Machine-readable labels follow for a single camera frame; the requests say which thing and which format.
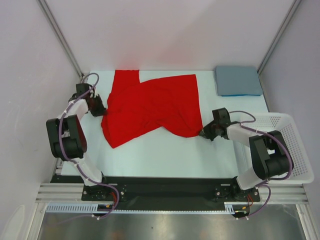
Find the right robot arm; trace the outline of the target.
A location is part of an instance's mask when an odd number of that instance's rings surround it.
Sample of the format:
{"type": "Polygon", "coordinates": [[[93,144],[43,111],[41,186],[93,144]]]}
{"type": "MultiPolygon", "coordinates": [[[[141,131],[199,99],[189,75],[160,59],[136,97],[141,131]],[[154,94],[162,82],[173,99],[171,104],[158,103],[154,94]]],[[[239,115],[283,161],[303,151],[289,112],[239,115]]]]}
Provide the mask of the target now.
{"type": "Polygon", "coordinates": [[[269,180],[286,180],[292,173],[293,160],[282,134],[277,130],[264,132],[241,122],[220,123],[213,120],[200,130],[199,136],[210,141],[221,137],[249,148],[252,166],[230,184],[230,194],[237,201],[247,197],[249,189],[269,180]]]}

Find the red t shirt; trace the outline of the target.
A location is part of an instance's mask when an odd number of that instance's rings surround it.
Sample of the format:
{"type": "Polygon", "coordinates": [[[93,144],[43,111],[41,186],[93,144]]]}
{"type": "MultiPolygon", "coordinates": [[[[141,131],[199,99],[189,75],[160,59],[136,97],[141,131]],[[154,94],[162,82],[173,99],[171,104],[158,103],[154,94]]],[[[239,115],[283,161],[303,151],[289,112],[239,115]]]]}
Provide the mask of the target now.
{"type": "Polygon", "coordinates": [[[140,81],[139,70],[116,70],[103,135],[114,149],[158,128],[196,137],[203,128],[195,74],[140,81]]]}

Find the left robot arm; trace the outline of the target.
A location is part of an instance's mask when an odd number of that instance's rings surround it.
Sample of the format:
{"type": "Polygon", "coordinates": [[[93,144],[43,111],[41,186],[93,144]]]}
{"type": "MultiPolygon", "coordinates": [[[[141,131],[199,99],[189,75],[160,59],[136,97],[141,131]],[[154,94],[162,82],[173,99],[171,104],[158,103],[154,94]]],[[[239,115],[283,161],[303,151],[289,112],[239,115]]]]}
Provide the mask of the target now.
{"type": "Polygon", "coordinates": [[[91,113],[93,117],[100,117],[105,112],[101,97],[90,93],[83,98],[70,100],[61,115],[46,121],[52,155],[72,166],[86,186],[94,186],[93,194],[100,200],[110,196],[111,188],[102,182],[103,173],[93,165],[87,154],[88,143],[81,119],[87,113],[91,113]]]}

